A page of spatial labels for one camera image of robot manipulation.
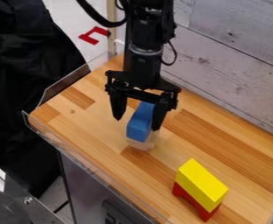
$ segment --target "black cable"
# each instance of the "black cable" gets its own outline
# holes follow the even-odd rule
[[[118,0],[115,0],[115,7],[120,11],[124,11],[124,8],[119,5]]]
[[[81,6],[81,8],[96,22],[98,22],[100,25],[108,27],[108,28],[114,28],[120,25],[123,25],[127,21],[127,13],[128,13],[128,0],[120,0],[120,3],[125,11],[125,17],[123,20],[118,22],[110,22],[105,17],[100,15],[98,11],[96,11],[91,4],[89,4],[86,0],[76,0],[78,4]]]
[[[63,209],[63,207],[65,207],[67,204],[69,204],[69,200],[65,201],[63,204],[61,204],[60,206],[58,206],[54,211],[53,213],[56,214],[58,213],[60,210]]]
[[[161,59],[161,61],[162,61],[162,63],[163,63],[165,66],[170,67],[170,66],[174,65],[174,63],[176,62],[177,57],[178,57],[178,53],[177,53],[175,47],[173,46],[173,44],[172,44],[172,42],[171,42],[170,40],[169,40],[168,44],[171,46],[171,49],[173,50],[173,53],[174,53],[174,60],[173,60],[173,62],[171,62],[171,63],[165,62],[163,59]]]

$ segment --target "wooden surface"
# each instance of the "wooden surface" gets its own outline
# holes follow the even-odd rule
[[[129,189],[172,223],[202,223],[194,208],[172,195],[176,170],[195,158],[230,191],[208,223],[267,223],[273,211],[273,136],[196,94],[183,91],[178,109],[166,117],[155,149],[131,149],[125,129],[137,103],[129,101],[124,118],[111,115],[103,91],[111,60],[31,113],[31,124],[86,166],[98,166],[117,180],[109,182],[127,197]],[[131,198],[150,213],[139,200]]]
[[[273,0],[196,0],[189,28],[273,65]]]
[[[273,66],[184,27],[176,33],[178,60],[162,75],[273,133]]]

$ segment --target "black jacket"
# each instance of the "black jacket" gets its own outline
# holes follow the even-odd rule
[[[0,0],[0,163],[36,138],[21,111],[31,112],[46,87],[84,63],[42,0]]]

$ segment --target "blue block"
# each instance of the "blue block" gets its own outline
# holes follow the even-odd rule
[[[142,101],[127,125],[127,137],[145,143],[151,132],[151,122],[155,105]]]

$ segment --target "stacked blocks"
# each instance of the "stacked blocks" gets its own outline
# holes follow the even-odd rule
[[[228,188],[196,160],[191,158],[177,172],[172,193],[191,201],[203,221],[219,209]]]
[[[151,122],[155,105],[142,101],[127,125],[127,137],[145,143],[151,133]]]

